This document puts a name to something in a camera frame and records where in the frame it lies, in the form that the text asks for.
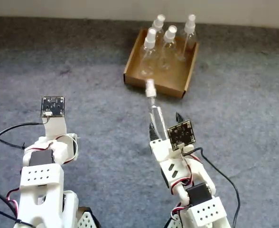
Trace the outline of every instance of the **cable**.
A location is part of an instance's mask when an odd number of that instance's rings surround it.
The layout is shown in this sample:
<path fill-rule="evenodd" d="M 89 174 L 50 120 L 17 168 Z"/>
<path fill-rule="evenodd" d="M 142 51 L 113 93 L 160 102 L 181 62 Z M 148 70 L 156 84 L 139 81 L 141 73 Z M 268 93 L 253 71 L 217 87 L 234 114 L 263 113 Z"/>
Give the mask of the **cable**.
<path fill-rule="evenodd" d="M 72 160 L 78 155 L 78 144 L 77 144 L 77 141 L 76 141 L 73 137 L 71 137 L 70 135 L 68 135 L 68 134 L 62 134 L 62 135 L 56 137 L 55 140 L 57 140 L 57 139 L 59 139 L 59 138 L 61 138 L 61 137 L 64 137 L 64 136 L 69 137 L 69 138 L 75 143 L 75 154 L 74 154 L 74 156 L 73 156 L 71 159 L 69 159 L 69 160 L 67 160 L 67 161 L 64 162 L 64 164 L 67 164 L 67 163 L 69 163 L 70 161 L 72 161 Z"/>
<path fill-rule="evenodd" d="M 178 179 L 177 181 L 175 181 L 172 185 L 171 185 L 171 195 L 173 195 L 173 188 L 177 185 L 177 184 L 179 184 L 180 182 L 182 182 L 182 185 L 184 185 L 184 186 L 187 186 L 187 185 L 189 185 L 190 183 L 191 183 L 191 181 L 192 181 L 192 178 L 190 178 L 190 177 L 182 177 L 182 178 L 180 178 L 180 179 Z"/>
<path fill-rule="evenodd" d="M 2 139 L 0 139 L 0 142 L 2 142 L 3 144 L 8 145 L 10 147 L 14 147 L 14 148 L 22 149 L 22 150 L 24 150 L 26 148 L 25 143 L 23 143 L 22 146 L 19 146 L 19 145 L 15 145 L 15 144 L 12 144 L 10 142 L 4 141 Z"/>
<path fill-rule="evenodd" d="M 180 220 L 180 222 L 181 222 L 181 226 L 182 226 L 182 228 L 183 228 L 184 225 L 183 225 L 183 221 L 182 221 L 182 217 L 181 217 L 181 211 L 179 210 L 177 214 L 178 214 L 179 220 Z"/>
<path fill-rule="evenodd" d="M 10 199 L 10 194 L 11 194 L 12 192 L 18 191 L 18 190 L 19 190 L 19 188 L 12 189 L 12 190 L 10 190 L 10 191 L 7 193 L 7 196 L 6 196 L 7 201 L 14 203 L 15 211 L 16 211 L 16 214 L 17 214 L 17 215 L 18 215 L 18 211 L 19 211 L 18 203 L 17 203 L 16 200 Z"/>
<path fill-rule="evenodd" d="M 4 133 L 14 129 L 14 128 L 18 128 L 18 127 L 23 127 L 23 126 L 33 126 L 33 125 L 44 125 L 46 123 L 48 123 L 50 120 L 50 118 L 47 119 L 47 121 L 45 123 L 37 123 L 37 122 L 29 122 L 29 123 L 19 123 L 17 125 L 14 125 L 14 126 L 11 126 L 11 127 L 8 127 L 7 129 L 3 130 L 0 132 L 0 136 L 3 135 Z"/>
<path fill-rule="evenodd" d="M 191 155 L 192 153 L 194 153 L 196 151 L 201 151 L 201 155 L 206 160 L 206 162 L 208 162 L 219 174 L 221 174 L 223 177 L 225 177 L 231 183 L 231 185 L 233 186 L 233 188 L 235 190 L 235 193 L 236 193 L 236 198 L 237 198 L 237 201 L 238 201 L 238 206 L 237 206 L 237 209 L 236 209 L 234 217 L 233 217 L 232 228 L 236 228 L 236 220 L 238 218 L 238 214 L 239 214 L 239 211 L 240 211 L 240 208 L 241 208 L 241 200 L 240 200 L 240 195 L 239 195 L 239 191 L 238 191 L 237 187 L 232 182 L 232 180 L 229 179 L 229 177 L 227 177 L 224 173 L 222 173 L 215 165 L 212 164 L 211 161 L 209 161 L 206 158 L 206 156 L 203 154 L 203 148 L 202 147 L 197 147 L 194 150 L 192 150 L 192 151 L 190 151 L 188 153 L 185 153 L 184 156 Z"/>
<path fill-rule="evenodd" d="M 12 217 L 11 215 L 8 215 L 8 214 L 6 214 L 6 213 L 4 213 L 2 211 L 0 211 L 0 214 L 5 216 L 5 217 L 7 217 L 7 218 L 9 218 L 9 219 L 11 219 L 11 220 L 13 220 L 13 221 L 15 221 L 16 223 L 20 223 L 20 224 L 26 225 L 28 227 L 35 228 L 35 226 L 33 226 L 33 225 L 29 224 L 29 223 L 23 222 L 20 219 L 16 219 L 16 218 Z"/>
<path fill-rule="evenodd" d="M 11 126 L 11 127 L 8 127 L 7 129 L 3 130 L 0 132 L 0 136 L 3 135 L 4 133 L 14 129 L 14 128 L 18 128 L 18 127 L 22 127 L 22 126 L 30 126 L 30 125 L 44 125 L 46 123 L 48 123 L 50 120 L 50 118 L 47 119 L 47 121 L 45 123 L 36 123 L 36 122 L 30 122 L 30 123 L 19 123 L 17 125 L 14 125 L 14 126 Z M 12 204 L 9 203 L 9 201 L 3 197 L 1 194 L 0 194 L 0 199 L 11 209 L 11 211 L 13 212 L 13 214 L 15 215 L 15 217 L 17 217 L 17 214 L 16 214 L 16 210 L 15 208 L 12 206 Z"/>

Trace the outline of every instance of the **black wire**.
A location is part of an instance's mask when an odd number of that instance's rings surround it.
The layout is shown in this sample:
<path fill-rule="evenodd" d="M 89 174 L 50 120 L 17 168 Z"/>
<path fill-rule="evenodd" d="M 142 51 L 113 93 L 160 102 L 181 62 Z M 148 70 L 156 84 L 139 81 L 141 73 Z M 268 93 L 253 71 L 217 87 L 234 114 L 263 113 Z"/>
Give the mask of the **black wire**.
<path fill-rule="evenodd" d="M 236 193 L 236 198 L 238 200 L 238 206 L 237 206 L 237 209 L 235 211 L 235 214 L 234 214 L 234 217 L 233 217 L 233 223 L 232 223 L 232 228 L 236 228 L 236 220 L 238 218 L 238 214 L 239 214 L 239 211 L 240 211 L 240 208 L 241 208 L 241 200 L 240 200 L 240 195 L 239 195 L 239 191 L 238 191 L 237 187 L 232 182 L 232 180 L 229 179 L 229 177 L 227 177 L 225 174 L 223 174 L 215 165 L 212 164 L 211 161 L 209 161 L 205 157 L 205 155 L 203 154 L 203 148 L 202 147 L 197 147 L 197 148 L 195 148 L 194 150 L 192 150 L 188 153 L 184 153 L 183 155 L 184 156 L 191 155 L 192 153 L 194 153 L 196 151 L 201 151 L 201 155 L 206 160 L 206 162 L 208 162 L 216 171 L 218 171 L 219 174 L 221 174 L 223 177 L 225 177 L 231 183 L 231 185 L 233 186 L 233 188 L 235 190 L 235 193 Z"/>
<path fill-rule="evenodd" d="M 181 225 L 183 228 L 184 226 L 183 226 L 183 221 L 182 221 L 182 217 L 181 217 L 181 211 L 178 211 L 178 217 L 179 217 L 179 220 L 181 221 Z"/>
<path fill-rule="evenodd" d="M 18 128 L 18 127 L 22 127 L 22 126 L 30 126 L 30 125 L 43 125 L 43 124 L 46 124 L 48 123 L 48 121 L 50 120 L 50 118 L 47 119 L 47 121 L 45 123 L 36 123 L 36 122 L 29 122 L 29 123 L 19 123 L 17 125 L 14 125 L 14 126 L 11 126 L 11 127 L 8 127 L 7 129 L 3 130 L 0 132 L 0 136 L 3 135 L 4 133 L 14 129 L 14 128 Z M 15 211 L 15 208 L 13 207 L 12 204 L 9 203 L 9 201 L 0 194 L 0 199 L 11 209 L 11 211 L 13 212 L 13 214 L 15 215 L 15 217 L 17 217 L 17 214 L 16 214 L 16 211 Z"/>
<path fill-rule="evenodd" d="M 9 219 L 11 219 L 11 220 L 13 220 L 13 221 L 15 221 L 16 223 L 20 223 L 20 224 L 26 225 L 28 227 L 35 228 L 35 226 L 33 226 L 33 225 L 29 224 L 29 223 L 23 222 L 20 219 L 16 219 L 16 218 L 12 217 L 11 215 L 8 215 L 8 214 L 6 214 L 6 213 L 4 213 L 2 211 L 0 211 L 0 214 L 5 216 L 5 217 L 7 217 L 7 218 L 9 218 Z"/>
<path fill-rule="evenodd" d="M 23 143 L 22 146 L 19 146 L 19 145 L 15 145 L 15 144 L 12 144 L 12 143 L 10 143 L 10 142 L 4 141 L 4 140 L 2 140 L 2 139 L 0 139 L 0 142 L 2 142 L 3 144 L 8 145 L 8 146 L 10 146 L 10 147 L 19 148 L 19 149 L 22 149 L 22 150 L 24 150 L 24 149 L 26 148 L 26 147 L 25 147 L 25 143 Z"/>

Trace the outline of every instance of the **white wire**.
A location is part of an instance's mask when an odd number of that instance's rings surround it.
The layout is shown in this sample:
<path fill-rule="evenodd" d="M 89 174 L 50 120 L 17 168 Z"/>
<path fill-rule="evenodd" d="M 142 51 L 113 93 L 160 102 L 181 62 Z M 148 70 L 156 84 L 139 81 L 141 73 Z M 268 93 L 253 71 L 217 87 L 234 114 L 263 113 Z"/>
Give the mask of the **white wire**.
<path fill-rule="evenodd" d="M 73 142 L 75 143 L 75 154 L 74 154 L 74 156 L 73 156 L 71 159 L 68 159 L 67 161 L 64 162 L 64 163 L 66 163 L 66 162 L 70 162 L 70 161 L 74 160 L 74 158 L 78 155 L 78 144 L 77 144 L 77 141 L 76 141 L 73 137 L 71 137 L 70 135 L 68 135 L 68 134 L 59 135 L 59 136 L 57 136 L 55 139 L 57 140 L 57 139 L 59 139 L 59 138 L 61 138 L 61 137 L 64 137 L 64 136 L 69 137 L 69 138 L 72 139 Z"/>

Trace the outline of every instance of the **white bracket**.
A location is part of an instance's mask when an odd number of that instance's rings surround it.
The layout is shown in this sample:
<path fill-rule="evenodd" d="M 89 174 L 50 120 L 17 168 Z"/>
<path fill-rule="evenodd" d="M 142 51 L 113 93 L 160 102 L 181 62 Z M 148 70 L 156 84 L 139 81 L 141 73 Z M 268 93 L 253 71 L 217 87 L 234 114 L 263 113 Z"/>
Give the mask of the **white bracket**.
<path fill-rule="evenodd" d="M 90 212 L 85 212 L 77 224 L 78 228 L 97 228 Z"/>
<path fill-rule="evenodd" d="M 47 228 L 62 228 L 64 171 L 59 164 L 25 166 L 20 180 L 20 201 L 18 219 Z M 39 196 L 45 196 L 42 204 Z M 15 224 L 14 228 L 24 228 Z"/>

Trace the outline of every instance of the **circuit board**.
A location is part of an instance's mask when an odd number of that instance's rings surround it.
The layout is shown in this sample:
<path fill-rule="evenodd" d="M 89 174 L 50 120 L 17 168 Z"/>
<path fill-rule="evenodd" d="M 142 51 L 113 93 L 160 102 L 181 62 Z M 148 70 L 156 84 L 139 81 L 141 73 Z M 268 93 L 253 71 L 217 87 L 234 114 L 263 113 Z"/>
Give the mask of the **circuit board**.
<path fill-rule="evenodd" d="M 63 96 L 43 96 L 40 115 L 41 117 L 64 117 L 65 98 Z"/>
<path fill-rule="evenodd" d="M 167 129 L 172 149 L 176 151 L 178 145 L 184 143 L 185 146 L 195 143 L 195 134 L 193 132 L 190 120 L 186 120 Z"/>

